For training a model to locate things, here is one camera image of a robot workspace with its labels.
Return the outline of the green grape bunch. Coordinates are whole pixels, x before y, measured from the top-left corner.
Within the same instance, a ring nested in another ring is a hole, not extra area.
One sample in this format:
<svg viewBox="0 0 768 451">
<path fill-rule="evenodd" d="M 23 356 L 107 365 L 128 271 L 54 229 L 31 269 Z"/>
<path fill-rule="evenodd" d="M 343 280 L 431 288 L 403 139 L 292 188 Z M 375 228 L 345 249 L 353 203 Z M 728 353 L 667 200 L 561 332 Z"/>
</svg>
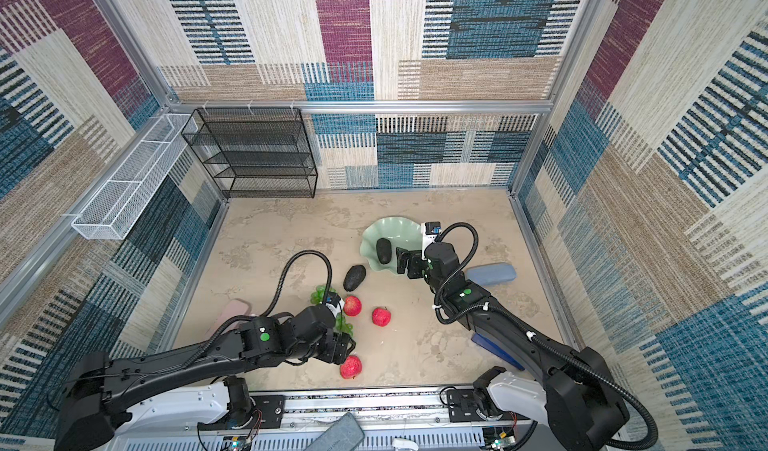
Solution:
<svg viewBox="0 0 768 451">
<path fill-rule="evenodd" d="M 326 289 L 324 285 L 316 287 L 310 297 L 313 305 L 322 304 L 328 307 L 335 318 L 335 330 L 338 332 L 354 335 L 353 326 L 347 321 L 344 311 L 345 301 L 332 287 Z"/>
</svg>

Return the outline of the red apple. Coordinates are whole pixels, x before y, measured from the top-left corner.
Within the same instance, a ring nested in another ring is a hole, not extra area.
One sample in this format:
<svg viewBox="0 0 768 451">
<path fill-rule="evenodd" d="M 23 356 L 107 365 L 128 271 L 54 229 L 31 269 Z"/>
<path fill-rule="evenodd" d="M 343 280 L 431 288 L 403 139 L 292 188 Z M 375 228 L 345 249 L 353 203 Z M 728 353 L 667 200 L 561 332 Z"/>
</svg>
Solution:
<svg viewBox="0 0 768 451">
<path fill-rule="evenodd" d="M 371 315 L 372 322 L 379 327 L 386 327 L 390 324 L 392 313 L 385 307 L 376 307 Z"/>
<path fill-rule="evenodd" d="M 355 379 L 362 373 L 363 365 L 358 356 L 349 356 L 339 367 L 340 376 L 343 379 Z"/>
<path fill-rule="evenodd" d="M 346 316 L 355 317 L 362 311 L 362 302 L 356 296 L 350 295 L 344 299 L 343 312 Z"/>
</svg>

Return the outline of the blue grey oblong pad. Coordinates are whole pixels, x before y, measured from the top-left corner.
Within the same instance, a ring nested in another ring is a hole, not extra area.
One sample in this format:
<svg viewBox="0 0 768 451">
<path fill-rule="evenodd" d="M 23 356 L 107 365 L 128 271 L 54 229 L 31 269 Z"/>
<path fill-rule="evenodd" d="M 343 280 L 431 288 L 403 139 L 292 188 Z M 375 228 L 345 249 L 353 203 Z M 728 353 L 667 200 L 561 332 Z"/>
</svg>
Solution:
<svg viewBox="0 0 768 451">
<path fill-rule="evenodd" d="M 502 262 L 472 267 L 465 275 L 469 281 L 485 288 L 512 282 L 517 278 L 514 266 Z"/>
</svg>

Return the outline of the pink oblong pad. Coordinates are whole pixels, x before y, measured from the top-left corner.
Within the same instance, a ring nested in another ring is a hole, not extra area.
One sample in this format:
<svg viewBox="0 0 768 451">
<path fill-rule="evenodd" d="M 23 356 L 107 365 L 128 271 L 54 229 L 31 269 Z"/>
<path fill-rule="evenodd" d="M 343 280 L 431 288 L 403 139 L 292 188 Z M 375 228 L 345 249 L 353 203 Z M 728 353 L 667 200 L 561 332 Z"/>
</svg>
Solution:
<svg viewBox="0 0 768 451">
<path fill-rule="evenodd" d="M 252 306 L 250 303 L 241 299 L 233 299 L 228 302 L 224 307 L 222 313 L 217 321 L 217 327 L 224 327 L 225 331 L 232 329 L 235 325 L 242 322 L 242 317 L 250 317 L 252 315 Z"/>
</svg>

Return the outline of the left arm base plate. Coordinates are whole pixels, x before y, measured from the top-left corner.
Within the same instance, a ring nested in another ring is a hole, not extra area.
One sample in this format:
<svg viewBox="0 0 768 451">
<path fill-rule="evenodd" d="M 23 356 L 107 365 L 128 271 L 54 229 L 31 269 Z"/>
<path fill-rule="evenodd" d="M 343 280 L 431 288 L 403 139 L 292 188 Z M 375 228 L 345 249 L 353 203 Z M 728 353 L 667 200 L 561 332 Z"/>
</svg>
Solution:
<svg viewBox="0 0 768 451">
<path fill-rule="evenodd" d="M 261 429 L 278 429 L 283 419 L 284 395 L 251 396 L 244 401 L 228 403 L 225 414 L 209 423 L 198 423 L 198 431 L 253 432 Z"/>
</svg>

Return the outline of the dark avocado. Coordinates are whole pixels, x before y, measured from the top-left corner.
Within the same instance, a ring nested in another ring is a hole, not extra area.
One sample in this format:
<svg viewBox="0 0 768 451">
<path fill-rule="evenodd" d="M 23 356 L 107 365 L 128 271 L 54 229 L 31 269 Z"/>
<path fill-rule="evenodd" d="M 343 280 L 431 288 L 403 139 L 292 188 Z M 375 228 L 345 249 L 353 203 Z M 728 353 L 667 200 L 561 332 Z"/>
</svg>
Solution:
<svg viewBox="0 0 768 451">
<path fill-rule="evenodd" d="M 343 280 L 343 288 L 347 292 L 355 291 L 365 280 L 366 267 L 362 264 L 353 265 L 346 273 Z"/>
<path fill-rule="evenodd" d="M 376 241 L 376 256 L 380 264 L 389 264 L 392 260 L 392 244 L 387 238 L 379 238 Z"/>
</svg>

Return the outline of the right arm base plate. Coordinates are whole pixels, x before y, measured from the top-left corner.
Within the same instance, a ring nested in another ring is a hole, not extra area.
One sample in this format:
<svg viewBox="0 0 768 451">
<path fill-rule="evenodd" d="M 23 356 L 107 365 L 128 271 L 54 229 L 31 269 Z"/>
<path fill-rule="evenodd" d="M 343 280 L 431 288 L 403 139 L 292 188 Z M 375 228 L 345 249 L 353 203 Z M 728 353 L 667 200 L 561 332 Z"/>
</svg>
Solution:
<svg viewBox="0 0 768 451">
<path fill-rule="evenodd" d="M 451 422 L 515 422 L 526 416 L 501 411 L 487 391 L 474 388 L 446 386 L 438 392 L 438 399 L 449 413 Z"/>
</svg>

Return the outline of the blue block under right arm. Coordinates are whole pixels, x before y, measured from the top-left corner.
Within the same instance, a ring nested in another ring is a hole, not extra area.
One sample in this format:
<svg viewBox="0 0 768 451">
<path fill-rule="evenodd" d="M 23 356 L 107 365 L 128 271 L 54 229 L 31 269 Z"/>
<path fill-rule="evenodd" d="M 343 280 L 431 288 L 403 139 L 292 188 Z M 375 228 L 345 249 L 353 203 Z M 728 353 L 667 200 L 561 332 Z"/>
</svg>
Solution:
<svg viewBox="0 0 768 451">
<path fill-rule="evenodd" d="M 517 360 L 515 360 L 509 353 L 501 349 L 498 345 L 494 344 L 489 339 L 475 333 L 472 335 L 471 341 L 476 345 L 480 346 L 481 348 L 485 349 L 486 351 L 490 352 L 494 356 L 512 365 L 516 369 L 520 371 L 525 370 L 525 368 Z"/>
</svg>

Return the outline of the red apple front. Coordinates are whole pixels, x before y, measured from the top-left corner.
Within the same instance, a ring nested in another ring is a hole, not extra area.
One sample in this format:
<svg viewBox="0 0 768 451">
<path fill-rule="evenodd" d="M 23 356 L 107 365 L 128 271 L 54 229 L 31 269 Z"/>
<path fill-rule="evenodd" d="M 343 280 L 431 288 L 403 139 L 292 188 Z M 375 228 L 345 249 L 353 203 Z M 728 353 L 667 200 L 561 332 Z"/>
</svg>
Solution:
<svg viewBox="0 0 768 451">
<path fill-rule="evenodd" d="M 355 379 L 362 373 L 363 365 L 358 356 L 349 356 L 339 367 L 340 376 L 343 379 Z"/>
</svg>

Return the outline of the grey sponge block front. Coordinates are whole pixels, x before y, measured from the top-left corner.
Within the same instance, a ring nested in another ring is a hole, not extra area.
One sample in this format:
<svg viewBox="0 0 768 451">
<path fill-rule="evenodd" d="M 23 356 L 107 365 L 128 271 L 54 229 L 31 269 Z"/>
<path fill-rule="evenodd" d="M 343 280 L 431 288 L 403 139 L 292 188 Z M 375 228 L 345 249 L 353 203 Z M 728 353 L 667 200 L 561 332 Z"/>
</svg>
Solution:
<svg viewBox="0 0 768 451">
<path fill-rule="evenodd" d="M 306 451 L 355 451 L 365 440 L 356 418 L 346 413 L 315 438 Z"/>
</svg>

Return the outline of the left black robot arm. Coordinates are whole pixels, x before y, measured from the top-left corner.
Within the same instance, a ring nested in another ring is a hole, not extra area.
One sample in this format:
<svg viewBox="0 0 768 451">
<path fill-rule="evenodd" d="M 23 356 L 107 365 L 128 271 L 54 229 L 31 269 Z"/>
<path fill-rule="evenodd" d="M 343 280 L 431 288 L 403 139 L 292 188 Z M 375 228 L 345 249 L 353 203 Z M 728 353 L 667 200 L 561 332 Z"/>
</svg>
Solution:
<svg viewBox="0 0 768 451">
<path fill-rule="evenodd" d="M 132 419 L 130 407 L 186 385 L 310 359 L 341 365 L 355 350 L 352 336 L 336 328 L 343 301 L 330 289 L 297 314 L 277 313 L 276 305 L 256 316 L 229 317 L 207 339 L 178 349 L 120 359 L 104 351 L 83 356 L 62 384 L 55 449 L 94 450 Z"/>
</svg>

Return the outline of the white mesh wall basket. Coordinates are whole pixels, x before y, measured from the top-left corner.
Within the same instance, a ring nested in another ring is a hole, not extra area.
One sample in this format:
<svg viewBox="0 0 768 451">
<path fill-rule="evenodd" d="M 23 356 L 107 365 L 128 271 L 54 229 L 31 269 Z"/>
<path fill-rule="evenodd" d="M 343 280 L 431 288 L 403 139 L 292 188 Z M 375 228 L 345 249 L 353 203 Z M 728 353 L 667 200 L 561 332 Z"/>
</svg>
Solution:
<svg viewBox="0 0 768 451">
<path fill-rule="evenodd" d="M 72 228 L 87 240 L 123 240 L 182 154 L 187 114 L 169 113 L 152 124 L 109 179 L 84 206 Z"/>
</svg>

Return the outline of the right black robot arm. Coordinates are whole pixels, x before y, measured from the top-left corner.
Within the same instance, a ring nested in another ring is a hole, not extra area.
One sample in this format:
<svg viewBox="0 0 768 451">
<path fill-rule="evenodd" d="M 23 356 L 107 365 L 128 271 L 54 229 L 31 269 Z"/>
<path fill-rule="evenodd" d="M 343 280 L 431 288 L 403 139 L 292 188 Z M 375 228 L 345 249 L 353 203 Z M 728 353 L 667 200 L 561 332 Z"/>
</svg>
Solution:
<svg viewBox="0 0 768 451">
<path fill-rule="evenodd" d="M 469 223 L 423 226 L 416 250 L 376 244 L 397 271 L 421 278 L 433 293 L 432 309 L 443 325 L 461 324 L 513 358 L 530 379 L 496 367 L 482 375 L 474 393 L 489 404 L 484 416 L 520 413 L 547 426 L 566 450 L 648 450 L 659 438 L 650 411 L 613 378 L 605 359 L 586 347 L 578 351 L 526 323 L 472 280 L 465 268 L 479 245 Z"/>
</svg>

